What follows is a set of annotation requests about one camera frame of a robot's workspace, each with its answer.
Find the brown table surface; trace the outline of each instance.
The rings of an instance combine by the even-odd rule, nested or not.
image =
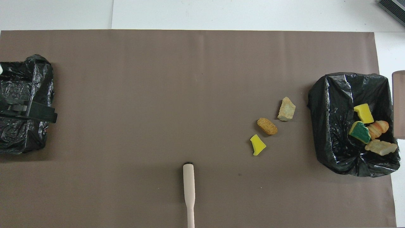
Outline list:
[[[327,73],[378,73],[373,33],[2,31],[0,61],[54,67],[45,149],[0,156],[6,227],[395,226],[391,178],[338,175],[315,157],[307,92]],[[294,119],[275,120],[280,101]],[[279,133],[265,135],[260,117]],[[250,137],[267,148],[252,155]]]

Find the yellow object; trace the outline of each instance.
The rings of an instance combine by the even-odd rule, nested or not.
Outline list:
[[[262,152],[262,150],[266,148],[266,144],[263,143],[263,141],[259,138],[258,135],[252,136],[252,138],[250,138],[250,141],[252,142],[254,150],[253,155],[255,156],[260,154],[260,152]]]
[[[368,104],[362,104],[354,107],[354,111],[357,112],[358,117],[363,123],[374,122],[373,116],[371,115],[370,108]]]

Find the brown nugget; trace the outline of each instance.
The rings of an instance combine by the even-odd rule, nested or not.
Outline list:
[[[266,118],[260,118],[257,121],[257,125],[268,135],[274,135],[277,133],[277,127],[270,120]]]

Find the black trash bag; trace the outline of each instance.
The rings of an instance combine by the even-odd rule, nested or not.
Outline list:
[[[51,64],[40,55],[28,57],[24,62],[0,62],[1,112],[7,112],[8,101],[31,102],[35,108],[31,114],[50,108],[53,100],[53,70]],[[48,122],[0,116],[0,154],[20,154],[45,146]]]
[[[399,168],[399,149],[380,156],[366,151],[365,144],[348,135],[360,121],[353,107],[367,103],[374,121],[384,120],[389,129],[378,139],[397,144],[393,135],[393,113],[388,79],[377,74],[332,73],[310,89],[313,138],[318,161],[338,174],[378,177]]]

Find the white surface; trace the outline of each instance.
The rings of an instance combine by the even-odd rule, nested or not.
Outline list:
[[[405,32],[375,0],[114,0],[111,28]]]
[[[2,0],[0,30],[109,29],[113,0]]]
[[[194,165],[183,165],[184,200],[187,206],[187,227],[194,228],[194,203],[196,188],[194,182]]]
[[[405,32],[376,32],[378,66],[381,75],[390,79],[392,91],[392,73],[405,70]],[[398,140],[400,155],[404,159],[405,140]],[[392,191],[395,201],[396,225],[405,226],[405,168],[391,174]]]

